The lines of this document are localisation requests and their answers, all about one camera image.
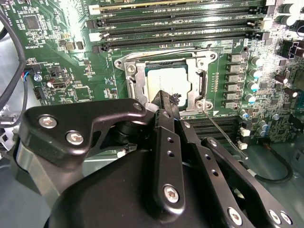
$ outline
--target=white connector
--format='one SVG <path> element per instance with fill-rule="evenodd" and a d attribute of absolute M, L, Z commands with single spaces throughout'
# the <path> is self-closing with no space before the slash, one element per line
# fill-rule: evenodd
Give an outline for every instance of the white connector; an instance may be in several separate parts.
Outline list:
<path fill-rule="evenodd" d="M 241 135 L 243 137 L 250 136 L 250 130 L 247 130 L 247 129 L 243 128 L 243 127 L 241 127 L 240 129 L 241 129 Z"/>
<path fill-rule="evenodd" d="M 247 149 L 248 148 L 248 144 L 247 143 L 243 143 L 243 142 L 241 142 L 241 141 L 238 141 L 238 148 L 240 149 L 240 150 L 245 150 L 245 149 Z"/>

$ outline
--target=black cable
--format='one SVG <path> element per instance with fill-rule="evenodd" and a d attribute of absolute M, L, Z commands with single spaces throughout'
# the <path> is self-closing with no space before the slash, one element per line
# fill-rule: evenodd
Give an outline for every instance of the black cable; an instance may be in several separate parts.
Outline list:
<path fill-rule="evenodd" d="M 24 112 L 26 111 L 27 104 L 28 104 L 28 91 L 29 91 L 29 87 L 28 87 L 27 81 L 23 82 L 23 87 L 24 87 L 23 106 L 22 106 L 22 110 L 21 110 L 20 116 L 15 121 L 15 123 L 12 123 L 12 124 L 0 124 L 0 128 L 15 127 L 15 126 L 17 126 L 21 122 L 22 116 L 23 116 Z"/>
<path fill-rule="evenodd" d="M 20 79 L 20 76 L 22 75 L 22 73 L 24 71 L 24 68 L 26 65 L 26 57 L 25 57 L 23 46 L 22 46 L 19 38 L 17 37 L 13 28 L 10 26 L 10 23 L 8 22 L 6 16 L 4 15 L 4 13 L 1 10 L 0 10 L 0 21 L 4 25 L 4 28 L 7 30 L 7 32 L 9 33 L 10 38 L 12 39 L 12 41 L 16 47 L 16 51 L 17 51 L 18 58 L 19 58 L 19 66 L 18 66 L 13 78 L 9 82 L 8 86 L 6 87 L 6 89 L 4 90 L 2 95 L 0 96 L 0 110 L 2 110 L 3 107 L 9 101 L 11 95 L 13 94 L 13 92 L 16 88 L 16 85 Z"/>
<path fill-rule="evenodd" d="M 255 178 L 259 181 L 265 182 L 265 183 L 271 183 L 271 184 L 282 184 L 292 179 L 294 171 L 291 168 L 290 164 L 280 155 L 278 154 L 274 149 L 272 149 L 268 144 L 264 144 L 264 146 L 286 167 L 287 169 L 287 175 L 283 178 L 272 180 L 268 178 L 261 177 L 259 175 L 255 175 Z"/>
<path fill-rule="evenodd" d="M 3 29 L 0 31 L 0 40 L 2 40 L 7 33 L 8 31 L 3 27 Z"/>

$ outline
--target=black connector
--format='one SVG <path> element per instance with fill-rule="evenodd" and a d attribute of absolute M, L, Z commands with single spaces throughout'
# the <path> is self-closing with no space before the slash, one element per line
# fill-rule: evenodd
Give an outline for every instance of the black connector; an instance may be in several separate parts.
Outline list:
<path fill-rule="evenodd" d="M 260 145 L 264 145 L 265 143 L 269 145 L 271 140 L 270 140 L 270 137 L 262 137 L 262 138 L 258 138 L 257 142 Z"/>
<path fill-rule="evenodd" d="M 248 39 L 257 39 L 257 40 L 268 40 L 270 37 L 270 32 L 249 32 L 246 34 Z"/>

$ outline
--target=integrated circuit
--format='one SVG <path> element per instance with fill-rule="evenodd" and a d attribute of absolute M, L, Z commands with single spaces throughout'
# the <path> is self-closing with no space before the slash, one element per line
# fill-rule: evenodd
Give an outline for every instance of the integrated circuit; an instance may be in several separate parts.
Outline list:
<path fill-rule="evenodd" d="M 40 25 L 36 16 L 23 17 L 25 26 L 28 30 L 40 29 Z"/>

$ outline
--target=mounting hole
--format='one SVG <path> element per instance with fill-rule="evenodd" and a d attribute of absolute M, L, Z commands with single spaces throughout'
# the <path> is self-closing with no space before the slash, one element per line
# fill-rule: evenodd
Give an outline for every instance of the mounting hole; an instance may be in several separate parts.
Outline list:
<path fill-rule="evenodd" d="M 168 142 L 170 142 L 170 143 L 174 143 L 173 139 L 170 138 L 170 137 L 168 137 L 167 140 L 168 140 Z"/>
<path fill-rule="evenodd" d="M 212 173 L 213 173 L 214 176 L 216 176 L 216 177 L 219 176 L 219 175 L 218 175 L 218 172 L 216 172 L 215 170 L 211 170 L 211 171 L 212 171 Z"/>
<path fill-rule="evenodd" d="M 142 106 L 138 103 L 134 103 L 133 106 L 134 106 L 134 108 L 136 108 L 139 111 L 141 111 L 143 109 Z"/>
<path fill-rule="evenodd" d="M 116 66 L 118 66 L 118 67 L 121 67 L 122 64 L 123 64 L 123 63 L 122 63 L 121 61 L 117 61 L 117 62 L 116 62 Z"/>
<path fill-rule="evenodd" d="M 163 115 L 166 116 L 167 118 L 170 118 L 170 117 L 171 117 L 170 114 L 167 113 L 166 111 L 163 112 Z"/>
<path fill-rule="evenodd" d="M 205 158 L 207 158 L 208 160 L 211 160 L 210 156 L 205 154 Z"/>
<path fill-rule="evenodd" d="M 175 156 L 172 151 L 167 151 L 167 154 L 169 155 L 169 157 L 172 157 L 172 158 Z"/>

